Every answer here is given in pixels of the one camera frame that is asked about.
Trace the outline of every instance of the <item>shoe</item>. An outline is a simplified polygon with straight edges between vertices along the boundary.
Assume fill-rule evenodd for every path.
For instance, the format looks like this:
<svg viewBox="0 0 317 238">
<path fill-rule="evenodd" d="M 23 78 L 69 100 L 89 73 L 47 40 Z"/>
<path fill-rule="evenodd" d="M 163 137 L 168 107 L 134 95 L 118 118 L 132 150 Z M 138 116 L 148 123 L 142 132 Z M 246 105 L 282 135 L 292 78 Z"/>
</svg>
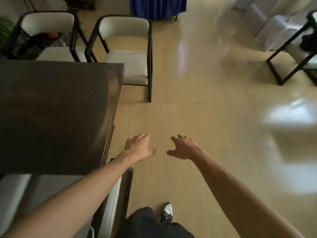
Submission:
<svg viewBox="0 0 317 238">
<path fill-rule="evenodd" d="M 164 220 L 168 220 L 169 222 L 172 222 L 173 215 L 174 215 L 174 205 L 172 202 L 167 202 L 161 213 L 161 218 L 159 222 L 162 222 Z"/>
</svg>

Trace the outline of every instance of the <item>table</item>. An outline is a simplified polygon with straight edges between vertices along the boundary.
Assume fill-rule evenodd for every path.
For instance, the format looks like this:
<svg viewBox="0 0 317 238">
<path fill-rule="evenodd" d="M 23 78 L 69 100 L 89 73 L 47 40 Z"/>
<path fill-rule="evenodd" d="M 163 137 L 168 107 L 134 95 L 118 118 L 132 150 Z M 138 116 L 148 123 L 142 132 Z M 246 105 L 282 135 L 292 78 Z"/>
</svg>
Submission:
<svg viewBox="0 0 317 238">
<path fill-rule="evenodd" d="M 0 173 L 85 175 L 106 160 L 123 64 L 0 61 Z"/>
</svg>

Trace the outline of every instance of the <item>dark pants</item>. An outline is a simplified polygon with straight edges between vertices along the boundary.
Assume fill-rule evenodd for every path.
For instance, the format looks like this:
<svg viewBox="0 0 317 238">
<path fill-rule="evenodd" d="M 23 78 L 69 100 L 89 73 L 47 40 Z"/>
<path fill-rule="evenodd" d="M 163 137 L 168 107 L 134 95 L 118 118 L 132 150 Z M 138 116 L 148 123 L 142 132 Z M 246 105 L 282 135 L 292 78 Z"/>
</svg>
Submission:
<svg viewBox="0 0 317 238">
<path fill-rule="evenodd" d="M 152 208 L 144 207 L 130 215 L 115 238 L 195 238 L 178 223 L 157 221 Z"/>
</svg>

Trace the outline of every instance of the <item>person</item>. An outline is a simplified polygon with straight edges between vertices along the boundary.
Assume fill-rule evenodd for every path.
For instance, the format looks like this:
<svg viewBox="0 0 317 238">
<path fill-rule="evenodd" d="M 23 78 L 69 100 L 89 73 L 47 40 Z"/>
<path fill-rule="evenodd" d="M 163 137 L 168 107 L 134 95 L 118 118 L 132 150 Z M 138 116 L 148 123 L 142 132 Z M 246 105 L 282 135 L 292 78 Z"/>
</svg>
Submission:
<svg viewBox="0 0 317 238">
<path fill-rule="evenodd" d="M 303 238 L 281 215 L 216 164 L 193 139 L 181 135 L 171 139 L 175 150 L 169 150 L 167 154 L 189 159 L 197 166 L 240 237 Z M 113 161 L 50 197 L 28 216 L 17 221 L 3 238 L 73 237 L 93 216 L 122 174 L 134 163 L 155 154 L 155 149 L 148 149 L 149 140 L 149 134 L 128 139 L 124 151 Z M 115 238 L 194 237 L 180 224 L 172 222 L 173 214 L 170 202 L 165 206 L 159 222 L 151 208 L 141 208 L 125 220 Z"/>
</svg>

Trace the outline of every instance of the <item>blue tablecloth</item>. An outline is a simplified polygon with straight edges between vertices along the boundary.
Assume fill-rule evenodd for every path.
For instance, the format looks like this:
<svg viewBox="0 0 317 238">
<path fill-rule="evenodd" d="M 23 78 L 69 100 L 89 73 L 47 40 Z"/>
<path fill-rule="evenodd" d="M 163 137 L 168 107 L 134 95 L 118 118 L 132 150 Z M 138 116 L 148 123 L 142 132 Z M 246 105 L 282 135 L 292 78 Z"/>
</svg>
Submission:
<svg viewBox="0 0 317 238">
<path fill-rule="evenodd" d="M 166 19 L 186 11 L 187 0 L 130 0 L 132 16 Z"/>
</svg>

